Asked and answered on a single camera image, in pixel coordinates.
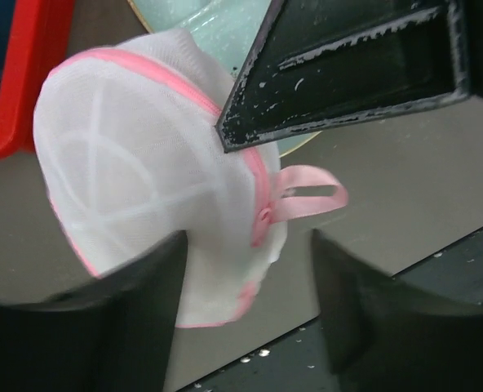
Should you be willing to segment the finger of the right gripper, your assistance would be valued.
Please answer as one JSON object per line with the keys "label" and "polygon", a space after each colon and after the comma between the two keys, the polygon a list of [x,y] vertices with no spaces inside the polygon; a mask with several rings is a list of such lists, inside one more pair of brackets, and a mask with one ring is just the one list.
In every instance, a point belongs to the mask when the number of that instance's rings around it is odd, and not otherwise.
{"label": "finger of the right gripper", "polygon": [[483,1],[273,1],[219,116],[226,152],[483,99]]}

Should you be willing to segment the white mesh laundry bag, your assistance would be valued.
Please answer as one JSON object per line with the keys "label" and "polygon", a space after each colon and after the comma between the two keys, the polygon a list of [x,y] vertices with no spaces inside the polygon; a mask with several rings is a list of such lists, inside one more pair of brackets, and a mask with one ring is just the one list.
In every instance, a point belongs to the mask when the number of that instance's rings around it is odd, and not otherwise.
{"label": "white mesh laundry bag", "polygon": [[187,30],[170,29],[65,60],[34,109],[48,198],[93,275],[187,232],[182,328],[239,319],[288,221],[348,203],[329,171],[282,167],[275,143],[224,152],[215,124],[233,84]]}

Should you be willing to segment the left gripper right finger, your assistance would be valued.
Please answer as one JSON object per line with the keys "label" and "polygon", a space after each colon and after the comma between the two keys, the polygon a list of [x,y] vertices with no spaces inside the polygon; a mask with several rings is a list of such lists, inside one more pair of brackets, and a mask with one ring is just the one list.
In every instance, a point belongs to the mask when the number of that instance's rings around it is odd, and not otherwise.
{"label": "left gripper right finger", "polygon": [[341,391],[483,391],[483,306],[391,277],[314,229],[328,368]]}

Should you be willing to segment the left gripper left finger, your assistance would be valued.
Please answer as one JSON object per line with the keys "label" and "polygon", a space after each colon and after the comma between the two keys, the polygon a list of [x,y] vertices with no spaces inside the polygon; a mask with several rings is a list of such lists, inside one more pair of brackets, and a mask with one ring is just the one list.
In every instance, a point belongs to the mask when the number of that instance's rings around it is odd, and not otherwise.
{"label": "left gripper left finger", "polygon": [[0,304],[0,391],[162,390],[187,250],[179,231],[48,301]]}

